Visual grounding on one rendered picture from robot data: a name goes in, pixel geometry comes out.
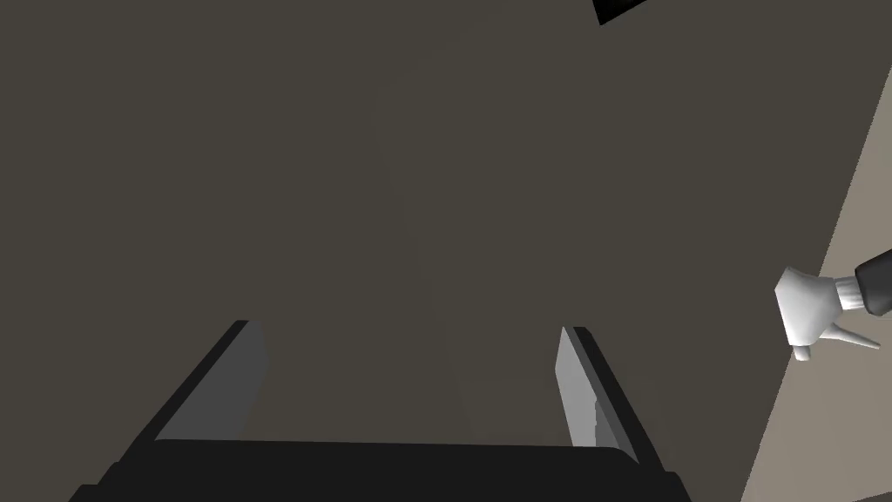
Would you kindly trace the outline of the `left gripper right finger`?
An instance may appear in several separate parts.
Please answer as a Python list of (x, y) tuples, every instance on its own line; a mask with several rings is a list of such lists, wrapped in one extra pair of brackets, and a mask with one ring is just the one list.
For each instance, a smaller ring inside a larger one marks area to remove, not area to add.
[(573, 446), (616, 449), (648, 470), (664, 470), (590, 330), (561, 329), (555, 376)]

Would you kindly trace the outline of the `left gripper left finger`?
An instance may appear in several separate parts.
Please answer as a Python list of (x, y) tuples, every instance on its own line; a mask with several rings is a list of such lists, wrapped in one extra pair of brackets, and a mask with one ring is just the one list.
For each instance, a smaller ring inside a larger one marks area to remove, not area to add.
[(237, 439), (268, 367), (261, 322), (234, 322), (133, 441)]

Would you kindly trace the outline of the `black spray bottle white nozzle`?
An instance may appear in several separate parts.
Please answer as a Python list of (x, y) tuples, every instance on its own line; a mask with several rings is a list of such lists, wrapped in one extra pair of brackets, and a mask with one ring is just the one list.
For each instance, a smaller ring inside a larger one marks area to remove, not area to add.
[(874, 317), (892, 312), (892, 249), (872, 257), (850, 276), (807, 275), (787, 267), (774, 294), (780, 317), (797, 361), (811, 358), (811, 347), (821, 339), (879, 349), (881, 344), (837, 324), (849, 310), (863, 310)]

